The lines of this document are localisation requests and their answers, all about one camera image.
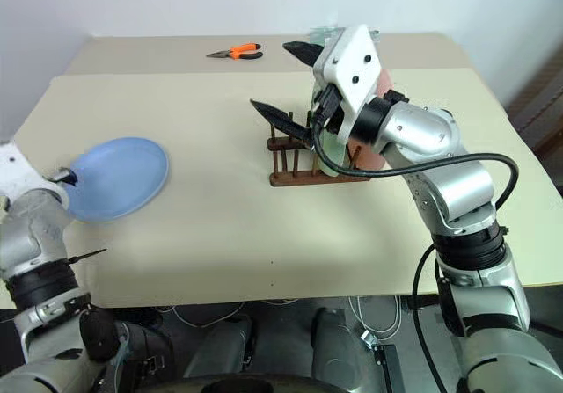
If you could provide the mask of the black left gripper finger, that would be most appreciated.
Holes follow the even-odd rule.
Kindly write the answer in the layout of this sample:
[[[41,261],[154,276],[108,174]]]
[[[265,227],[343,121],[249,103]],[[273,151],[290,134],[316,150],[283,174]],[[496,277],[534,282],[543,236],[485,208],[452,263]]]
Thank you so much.
[[[91,258],[91,257],[96,256],[96,255],[98,255],[102,252],[105,252],[105,251],[107,251],[107,248],[87,252],[87,253],[82,254],[82,255],[77,255],[77,256],[74,256],[74,257],[67,258],[66,262],[67,263],[77,263],[79,261],[82,261],[82,260],[87,259],[87,258]]]

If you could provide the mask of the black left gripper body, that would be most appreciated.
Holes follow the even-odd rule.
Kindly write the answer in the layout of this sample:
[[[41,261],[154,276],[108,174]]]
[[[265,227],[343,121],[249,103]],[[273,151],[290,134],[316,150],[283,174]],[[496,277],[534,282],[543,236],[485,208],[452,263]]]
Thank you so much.
[[[78,177],[70,168],[60,168],[53,176],[48,178],[48,181],[57,185],[76,186]]]

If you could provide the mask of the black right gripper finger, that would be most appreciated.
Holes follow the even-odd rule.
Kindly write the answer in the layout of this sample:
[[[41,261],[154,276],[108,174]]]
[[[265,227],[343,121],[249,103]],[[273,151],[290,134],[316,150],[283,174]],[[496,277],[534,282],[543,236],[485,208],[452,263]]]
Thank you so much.
[[[312,131],[289,118],[284,111],[269,104],[251,99],[250,103],[255,110],[272,126],[293,139],[312,145]]]
[[[305,41],[285,42],[282,47],[307,66],[313,66],[324,50],[323,46]]]

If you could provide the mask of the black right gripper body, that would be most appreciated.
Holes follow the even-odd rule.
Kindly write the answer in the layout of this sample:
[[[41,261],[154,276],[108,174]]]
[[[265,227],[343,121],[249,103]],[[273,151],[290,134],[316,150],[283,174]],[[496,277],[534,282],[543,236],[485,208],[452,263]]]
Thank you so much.
[[[312,126],[318,126],[331,134],[338,134],[344,120],[341,107],[342,95],[335,84],[328,84],[315,98],[316,111],[312,115]]]

